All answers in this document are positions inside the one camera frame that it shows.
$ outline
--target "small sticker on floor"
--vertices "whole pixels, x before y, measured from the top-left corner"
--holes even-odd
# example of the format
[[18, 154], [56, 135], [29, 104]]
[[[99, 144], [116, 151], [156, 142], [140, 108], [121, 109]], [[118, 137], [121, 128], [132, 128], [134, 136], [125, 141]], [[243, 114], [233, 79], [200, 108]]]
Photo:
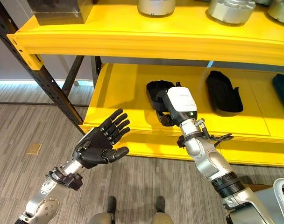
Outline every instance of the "small sticker on floor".
[[31, 143], [26, 151], [26, 154], [29, 155], [38, 155], [40, 148], [42, 144], [41, 143]]

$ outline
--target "black box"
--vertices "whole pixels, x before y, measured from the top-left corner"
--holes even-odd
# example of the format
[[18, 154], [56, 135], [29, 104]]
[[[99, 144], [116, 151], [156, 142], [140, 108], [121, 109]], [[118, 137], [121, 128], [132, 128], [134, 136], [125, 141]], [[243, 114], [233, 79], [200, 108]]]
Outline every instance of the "black box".
[[40, 25], [83, 24], [92, 0], [27, 0]]

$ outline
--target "robotic arm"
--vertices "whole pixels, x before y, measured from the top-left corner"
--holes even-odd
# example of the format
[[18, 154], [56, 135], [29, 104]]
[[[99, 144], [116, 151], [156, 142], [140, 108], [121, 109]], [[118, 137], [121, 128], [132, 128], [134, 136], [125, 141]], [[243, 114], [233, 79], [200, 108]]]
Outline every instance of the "robotic arm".
[[77, 144], [72, 158], [45, 175], [40, 192], [28, 202], [15, 224], [47, 224], [58, 213], [69, 189], [78, 190], [83, 185], [81, 175], [86, 169], [114, 162], [129, 152], [127, 147], [115, 150], [112, 146], [130, 131], [126, 127], [129, 120], [123, 121], [127, 114], [122, 113], [122, 109], [115, 111], [90, 130]]
[[[188, 154], [195, 160], [197, 169], [219, 193], [225, 208], [234, 212], [247, 207], [258, 217], [250, 223], [274, 224], [264, 204], [250, 188], [243, 186], [226, 159], [215, 149], [221, 141], [230, 140], [233, 136], [231, 134], [221, 137], [209, 135], [204, 119], [197, 120], [197, 107], [189, 89], [181, 87], [180, 83], [158, 95], [162, 97], [170, 113], [158, 113], [161, 123], [167, 121], [170, 126], [176, 125], [181, 129], [183, 136], [179, 138], [178, 145], [186, 147]], [[233, 223], [230, 215], [227, 221], [230, 224]]]

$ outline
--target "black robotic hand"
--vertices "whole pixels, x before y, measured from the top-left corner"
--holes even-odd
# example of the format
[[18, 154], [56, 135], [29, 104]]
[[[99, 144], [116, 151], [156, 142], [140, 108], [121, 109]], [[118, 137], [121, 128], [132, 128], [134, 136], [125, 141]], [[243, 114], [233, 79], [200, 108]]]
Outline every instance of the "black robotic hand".
[[126, 127], [129, 120], [124, 121], [128, 115], [122, 113], [122, 109], [116, 110], [99, 127], [90, 130], [77, 144], [72, 156], [85, 168], [90, 169], [98, 164], [114, 162], [129, 153], [127, 147], [116, 150], [112, 146], [130, 131], [129, 127]]

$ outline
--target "pants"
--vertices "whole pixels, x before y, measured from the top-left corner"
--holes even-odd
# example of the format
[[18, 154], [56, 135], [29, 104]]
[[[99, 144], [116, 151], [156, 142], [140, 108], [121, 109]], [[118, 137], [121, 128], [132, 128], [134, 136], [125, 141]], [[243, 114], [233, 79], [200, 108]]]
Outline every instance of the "pants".
[[[94, 215], [88, 224], [111, 224], [112, 214], [111, 213], [99, 213]], [[173, 224], [171, 217], [166, 213], [156, 213], [151, 221], [151, 224]]]

